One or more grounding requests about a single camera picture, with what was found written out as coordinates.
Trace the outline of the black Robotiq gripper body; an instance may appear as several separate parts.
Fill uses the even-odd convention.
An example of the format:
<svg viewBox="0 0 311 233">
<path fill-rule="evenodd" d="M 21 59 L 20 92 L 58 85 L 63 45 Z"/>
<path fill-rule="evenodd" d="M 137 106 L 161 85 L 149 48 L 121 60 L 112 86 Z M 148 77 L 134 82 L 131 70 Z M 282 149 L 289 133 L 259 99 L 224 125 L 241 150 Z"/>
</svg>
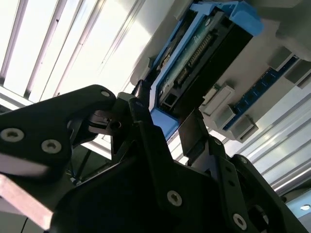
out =
<svg viewBox="0 0 311 233">
<path fill-rule="evenodd" d="M 231 164 L 211 157 L 203 171 L 170 156 L 129 158 L 76 187 L 52 218 L 54 233 L 230 231 L 222 193 Z"/>
</svg>

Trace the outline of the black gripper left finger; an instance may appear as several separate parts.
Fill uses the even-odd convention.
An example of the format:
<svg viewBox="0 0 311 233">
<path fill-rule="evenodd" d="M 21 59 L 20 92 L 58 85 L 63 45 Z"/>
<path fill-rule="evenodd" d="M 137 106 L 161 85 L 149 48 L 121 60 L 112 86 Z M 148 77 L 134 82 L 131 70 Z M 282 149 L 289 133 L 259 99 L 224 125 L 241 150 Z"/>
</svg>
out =
<svg viewBox="0 0 311 233">
<path fill-rule="evenodd" d="M 115 164 L 170 156 L 143 94 L 115 96 L 91 85 L 0 116 L 0 195 L 24 214 L 53 214 L 73 189 L 62 181 L 72 150 L 98 134 L 112 137 Z"/>
</svg>

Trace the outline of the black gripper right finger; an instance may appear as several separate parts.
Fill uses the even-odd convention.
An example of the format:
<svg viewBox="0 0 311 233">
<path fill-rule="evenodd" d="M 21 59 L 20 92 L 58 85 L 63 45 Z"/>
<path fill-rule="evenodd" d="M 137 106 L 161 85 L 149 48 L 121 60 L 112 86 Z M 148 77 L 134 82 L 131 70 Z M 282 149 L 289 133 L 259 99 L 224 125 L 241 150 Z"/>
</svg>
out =
<svg viewBox="0 0 311 233">
<path fill-rule="evenodd" d="M 194 110 L 179 128 L 196 233 L 304 233 L 306 228 L 244 156 L 228 157 Z"/>
</svg>

